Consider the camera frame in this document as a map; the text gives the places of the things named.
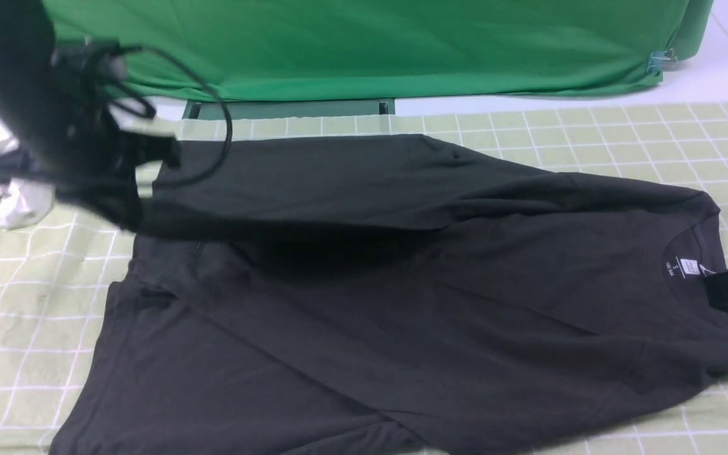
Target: white grid line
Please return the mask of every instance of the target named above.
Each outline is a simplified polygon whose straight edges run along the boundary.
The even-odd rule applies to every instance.
[[[114,244],[116,242],[117,236],[118,236],[118,233],[114,233],[112,235],[112,241],[111,241],[111,244],[109,245],[109,254],[111,253],[111,251],[114,250]],[[106,276],[106,267],[108,264],[109,264],[109,260],[107,259],[105,264],[103,265],[103,269],[100,271],[100,276],[97,279],[97,282],[101,286],[104,285],[103,280],[105,279],[105,276]],[[69,392],[69,390],[70,390],[69,386],[72,383],[72,377],[75,375],[75,368],[78,366],[78,361],[80,360],[80,354],[82,352],[86,351],[86,349],[84,349],[84,347],[83,347],[83,343],[86,341],[86,333],[87,333],[87,329],[89,327],[89,323],[91,323],[92,319],[93,319],[89,315],[92,314],[92,309],[94,308],[95,303],[98,300],[98,297],[100,297],[99,296],[100,289],[102,289],[102,288],[97,288],[97,290],[95,291],[95,294],[92,297],[92,301],[89,302],[89,308],[86,311],[87,316],[83,323],[83,328],[80,331],[80,337],[78,339],[78,349],[76,349],[76,352],[75,352],[75,359],[72,359],[72,366],[69,368],[69,375],[67,375],[67,377],[66,377],[66,383],[65,383],[66,385],[64,386],[64,391],[61,394],[61,400],[58,401],[58,408],[55,410],[55,417],[52,417],[52,426],[53,427],[59,426],[58,420],[60,420],[60,418],[61,418],[61,411],[63,410],[64,402],[66,401],[67,392]],[[52,437],[53,434],[54,434],[53,431],[44,433],[43,437],[41,437],[41,439],[38,440],[38,446],[43,447],[44,440],[46,440],[46,438],[48,438],[48,437]]]
[[[72,222],[74,223],[75,219],[77,219],[77,218],[78,218],[78,212],[76,212],[73,215]],[[64,242],[64,250],[68,250],[68,248],[69,248],[69,243],[72,240],[72,232],[73,232],[73,229],[70,229],[69,234],[67,234],[66,242]],[[61,256],[61,258],[58,260],[58,266],[55,268],[55,274],[52,279],[53,282],[58,281],[58,278],[61,276],[62,267],[63,267],[63,256]],[[44,300],[44,307],[43,307],[43,309],[41,309],[41,316],[45,316],[47,311],[49,311],[50,301],[52,301],[52,293],[49,293],[47,298]],[[0,420],[0,426],[3,426],[8,421],[9,413],[11,412],[11,410],[13,408],[13,401],[15,400],[15,395],[18,392],[18,383],[21,380],[21,375],[22,375],[22,371],[24,369],[24,365],[26,365],[26,363],[27,363],[27,359],[30,355],[30,351],[33,349],[32,346],[35,344],[35,340],[38,339],[38,333],[41,330],[41,322],[43,322],[43,320],[39,318],[38,322],[35,324],[35,328],[33,329],[33,332],[32,332],[32,337],[30,337],[30,342],[27,346],[28,352],[23,355],[23,357],[21,359],[21,363],[18,364],[18,368],[16,369],[15,381],[14,381],[15,388],[11,392],[11,395],[9,395],[8,407],[5,408],[5,412],[2,415],[2,420]]]

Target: white floor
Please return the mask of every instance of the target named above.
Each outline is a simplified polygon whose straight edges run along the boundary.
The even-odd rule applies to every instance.
[[[681,69],[665,73],[653,90],[593,100],[552,100],[514,96],[453,96],[397,100],[398,115],[502,112],[604,104],[656,104],[728,101],[728,0],[716,0],[701,49]],[[185,101],[156,98],[160,118],[179,119]]]

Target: green checkered mat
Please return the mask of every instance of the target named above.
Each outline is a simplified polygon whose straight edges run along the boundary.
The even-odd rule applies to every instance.
[[[134,124],[220,140],[225,124]],[[552,171],[706,190],[722,207],[728,261],[728,104],[599,107],[443,116],[237,121],[236,139],[428,133]],[[158,167],[142,170],[153,178]],[[0,455],[43,453],[78,397],[107,285],[124,277],[132,237],[59,207],[40,225],[0,231]],[[433,450],[425,451],[428,455]],[[538,454],[728,454],[728,380],[684,406]]]

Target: t-shirt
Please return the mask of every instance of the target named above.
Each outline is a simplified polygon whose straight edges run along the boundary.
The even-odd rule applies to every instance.
[[[160,181],[220,146],[186,142]],[[703,284],[725,269],[719,208],[696,190],[306,138],[236,142],[149,210],[148,231],[210,241],[136,237],[53,455],[496,455],[728,372]]]

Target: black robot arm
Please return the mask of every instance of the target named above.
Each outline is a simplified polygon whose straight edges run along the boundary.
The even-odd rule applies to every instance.
[[[155,116],[153,107],[121,81],[124,55],[148,50],[217,97],[165,52],[124,48],[116,41],[58,44],[41,0],[0,0],[0,119],[21,145],[0,155],[0,182],[21,178],[48,183],[60,202],[83,207],[121,229],[141,230],[145,204],[138,196],[136,167],[151,161],[176,167],[179,142],[123,131],[109,108]],[[113,89],[139,101],[142,110],[119,103]],[[226,105],[222,107],[228,127],[223,158],[231,142],[231,118]]]

